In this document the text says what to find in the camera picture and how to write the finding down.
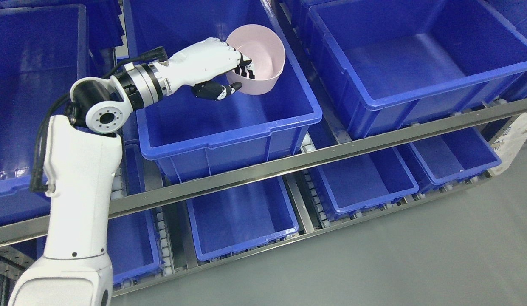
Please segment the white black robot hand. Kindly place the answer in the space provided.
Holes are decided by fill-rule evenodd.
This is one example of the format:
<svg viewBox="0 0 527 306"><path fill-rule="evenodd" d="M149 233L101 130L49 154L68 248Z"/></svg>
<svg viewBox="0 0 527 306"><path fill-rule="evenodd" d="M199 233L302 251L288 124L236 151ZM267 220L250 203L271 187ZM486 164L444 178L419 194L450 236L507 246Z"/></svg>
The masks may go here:
<svg viewBox="0 0 527 306"><path fill-rule="evenodd" d="M244 78L256 77L252 59L216 37L194 43L167 61L153 61L149 67L164 81L165 96L189 86L195 97L212 101L225 99L242 88L241 82L221 85L215 77L231 71Z"/></svg>

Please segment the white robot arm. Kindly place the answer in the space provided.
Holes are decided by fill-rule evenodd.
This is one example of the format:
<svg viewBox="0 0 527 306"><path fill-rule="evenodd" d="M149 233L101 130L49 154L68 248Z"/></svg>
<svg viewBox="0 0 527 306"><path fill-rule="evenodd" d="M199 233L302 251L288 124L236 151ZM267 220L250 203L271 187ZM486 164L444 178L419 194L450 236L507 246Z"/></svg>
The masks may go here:
<svg viewBox="0 0 527 306"><path fill-rule="evenodd" d="M30 190L51 199L43 255L16 282L10 306L107 306L113 266L107 226L122 139L135 110L170 95L163 47L125 59L101 78L76 81L46 114Z"/></svg>

